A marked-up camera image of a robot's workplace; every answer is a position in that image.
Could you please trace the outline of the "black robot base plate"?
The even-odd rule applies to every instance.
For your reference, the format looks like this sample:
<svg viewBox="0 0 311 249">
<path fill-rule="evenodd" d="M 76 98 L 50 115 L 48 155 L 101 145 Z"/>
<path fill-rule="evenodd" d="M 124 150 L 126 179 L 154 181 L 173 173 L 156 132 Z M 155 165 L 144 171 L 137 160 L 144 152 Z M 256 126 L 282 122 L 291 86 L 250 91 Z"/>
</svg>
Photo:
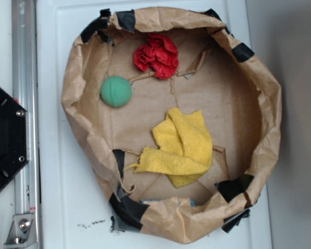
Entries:
<svg viewBox="0 0 311 249">
<path fill-rule="evenodd" d="M 27 111 L 0 87 L 0 192 L 28 163 Z"/>
</svg>

